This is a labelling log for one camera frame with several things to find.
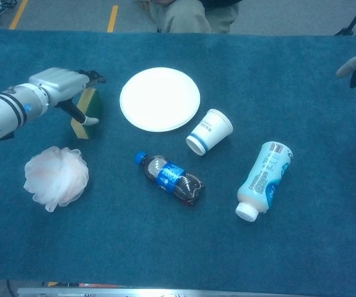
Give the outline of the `yellow green sponge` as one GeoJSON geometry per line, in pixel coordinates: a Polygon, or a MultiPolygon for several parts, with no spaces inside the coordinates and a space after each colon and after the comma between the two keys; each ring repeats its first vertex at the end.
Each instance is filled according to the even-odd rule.
{"type": "MultiPolygon", "coordinates": [[[[101,120],[102,117],[102,100],[97,89],[86,88],[77,103],[78,109],[90,118],[101,120]]],[[[83,126],[74,118],[71,119],[71,127],[78,139],[89,140],[95,134],[98,124],[83,126]]]]}

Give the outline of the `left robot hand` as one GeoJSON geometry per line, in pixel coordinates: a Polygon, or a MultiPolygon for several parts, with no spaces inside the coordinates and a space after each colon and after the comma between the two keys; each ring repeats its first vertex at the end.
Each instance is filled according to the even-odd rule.
{"type": "Polygon", "coordinates": [[[97,71],[70,71],[52,67],[30,76],[28,82],[46,92],[51,106],[61,108],[83,126],[99,123],[98,118],[88,117],[72,102],[72,99],[87,87],[106,83],[106,78],[97,71]]]}

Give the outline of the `seated person khaki trousers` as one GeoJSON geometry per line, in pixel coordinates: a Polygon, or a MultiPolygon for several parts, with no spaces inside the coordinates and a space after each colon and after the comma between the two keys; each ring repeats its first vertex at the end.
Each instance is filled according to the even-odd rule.
{"type": "Polygon", "coordinates": [[[242,0],[135,0],[158,33],[228,34],[242,0]]]}

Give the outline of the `pink mesh bath loofah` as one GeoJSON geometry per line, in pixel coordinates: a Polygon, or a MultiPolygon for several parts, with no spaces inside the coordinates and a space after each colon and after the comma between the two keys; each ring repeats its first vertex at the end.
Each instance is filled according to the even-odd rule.
{"type": "Polygon", "coordinates": [[[89,181],[87,162],[79,149],[50,147],[24,166],[24,189],[47,212],[77,200],[89,181]]]}

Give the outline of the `cola bottle blue label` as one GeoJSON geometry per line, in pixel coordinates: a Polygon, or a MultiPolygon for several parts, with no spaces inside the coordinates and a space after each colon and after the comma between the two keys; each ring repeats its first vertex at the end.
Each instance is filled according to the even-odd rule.
{"type": "Polygon", "coordinates": [[[175,195],[186,205],[193,205],[205,188],[199,178],[164,156],[150,156],[145,152],[138,152],[134,157],[134,162],[143,168],[148,180],[164,191],[175,195]]]}

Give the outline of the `aluminium profile rail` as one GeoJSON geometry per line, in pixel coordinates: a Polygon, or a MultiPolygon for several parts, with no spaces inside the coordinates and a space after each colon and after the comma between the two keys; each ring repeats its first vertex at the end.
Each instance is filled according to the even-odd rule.
{"type": "Polygon", "coordinates": [[[119,288],[18,288],[18,297],[299,297],[273,293],[119,288]]]}

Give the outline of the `white paper cup blue print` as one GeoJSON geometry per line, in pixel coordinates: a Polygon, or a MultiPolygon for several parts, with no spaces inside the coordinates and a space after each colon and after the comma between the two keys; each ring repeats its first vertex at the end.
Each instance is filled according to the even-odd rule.
{"type": "Polygon", "coordinates": [[[233,125],[221,111],[210,109],[200,123],[186,137],[186,144],[203,156],[233,132],[233,125]]]}

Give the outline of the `white light-blue plastic bottle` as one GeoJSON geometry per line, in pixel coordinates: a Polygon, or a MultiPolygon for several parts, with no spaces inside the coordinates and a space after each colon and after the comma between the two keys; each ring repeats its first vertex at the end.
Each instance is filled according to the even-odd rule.
{"type": "Polygon", "coordinates": [[[254,222],[260,213],[266,213],[271,208],[276,190],[292,158],[292,151],[280,142],[262,144],[246,181],[237,191],[235,213],[240,218],[254,222]]]}

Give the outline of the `yellow floor tape strip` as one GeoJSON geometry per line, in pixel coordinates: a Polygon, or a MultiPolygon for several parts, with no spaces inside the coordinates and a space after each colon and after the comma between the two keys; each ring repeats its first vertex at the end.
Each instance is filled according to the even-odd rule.
{"type": "Polygon", "coordinates": [[[21,19],[27,4],[28,4],[28,0],[19,0],[19,8],[15,13],[14,18],[12,19],[12,22],[9,26],[9,30],[15,30],[17,28],[19,20],[21,19]]]}
{"type": "Polygon", "coordinates": [[[112,8],[111,8],[111,14],[110,14],[110,18],[109,18],[109,21],[108,21],[108,26],[107,26],[107,29],[106,29],[107,33],[113,33],[114,32],[116,18],[117,18],[117,15],[118,15],[118,8],[119,8],[118,5],[113,5],[112,8]]]}

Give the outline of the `teal table cloth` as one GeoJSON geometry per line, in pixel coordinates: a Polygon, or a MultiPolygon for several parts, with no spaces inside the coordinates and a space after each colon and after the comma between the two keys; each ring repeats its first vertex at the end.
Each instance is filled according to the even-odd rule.
{"type": "Polygon", "coordinates": [[[0,278],[356,297],[356,88],[337,69],[356,37],[117,34],[0,30],[0,92],[49,67],[95,70],[103,116],[88,141],[52,108],[0,142],[0,278]],[[154,134],[119,108],[130,77],[188,74],[201,105],[154,134]],[[199,156],[186,137],[210,109],[233,132],[199,156]],[[271,208],[236,213],[262,144],[293,153],[271,208]],[[47,212],[24,189],[24,166],[56,146],[79,149],[83,194],[47,212]],[[205,185],[193,205],[148,180],[138,152],[161,155],[205,185]]]}

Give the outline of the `white paper plate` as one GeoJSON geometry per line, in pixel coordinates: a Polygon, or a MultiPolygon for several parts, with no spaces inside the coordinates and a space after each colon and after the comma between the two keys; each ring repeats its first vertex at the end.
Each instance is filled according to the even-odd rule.
{"type": "Polygon", "coordinates": [[[134,74],[119,95],[124,117],[133,126],[149,132],[184,126],[197,113],[200,103],[194,80],[169,67],[152,67],[134,74]]]}

